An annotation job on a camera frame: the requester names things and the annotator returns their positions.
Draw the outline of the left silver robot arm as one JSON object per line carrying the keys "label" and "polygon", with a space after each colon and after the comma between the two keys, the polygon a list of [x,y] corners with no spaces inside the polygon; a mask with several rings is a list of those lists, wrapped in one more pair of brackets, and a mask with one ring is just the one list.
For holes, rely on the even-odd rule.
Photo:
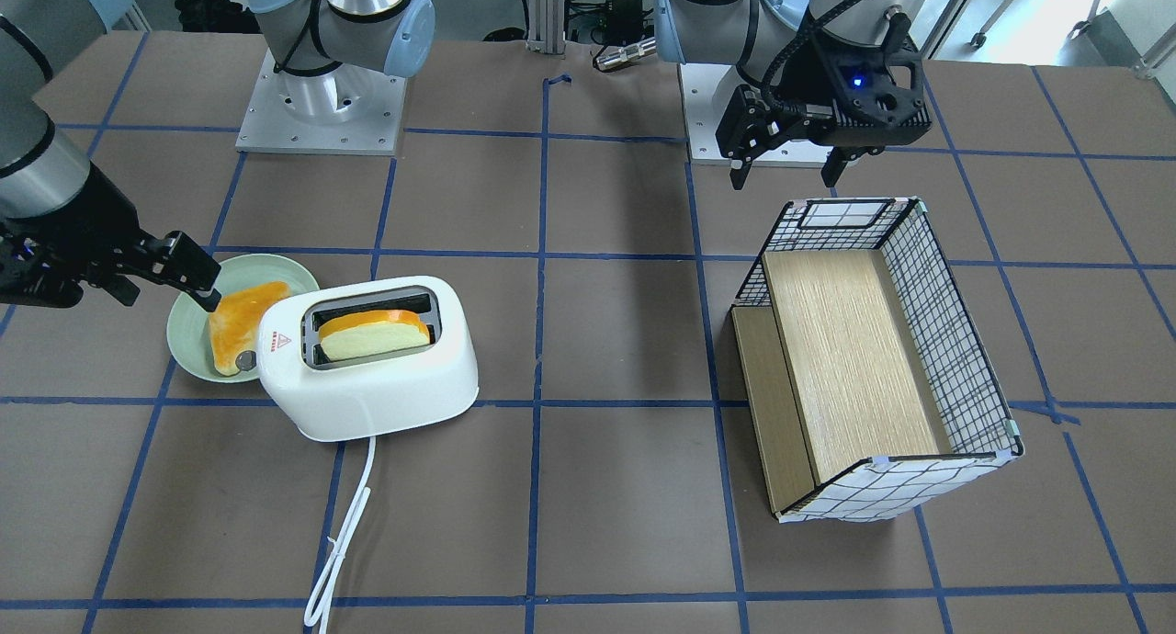
{"label": "left silver robot arm", "polygon": [[835,186],[847,165],[904,147],[933,127],[923,56],[910,28],[924,0],[656,0],[667,62],[729,65],[719,94],[719,155],[731,187],[788,142],[829,149]]}

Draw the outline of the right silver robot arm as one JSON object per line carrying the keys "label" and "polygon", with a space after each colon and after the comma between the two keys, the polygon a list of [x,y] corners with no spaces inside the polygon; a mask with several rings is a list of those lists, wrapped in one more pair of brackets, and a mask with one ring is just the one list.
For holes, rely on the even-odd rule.
{"label": "right silver robot arm", "polygon": [[[39,102],[135,0],[4,0],[4,303],[68,309],[85,291],[133,306],[139,279],[218,311],[221,266],[181,231],[143,231],[134,203]],[[270,74],[301,124],[367,114],[423,69],[432,0],[246,0]]]}

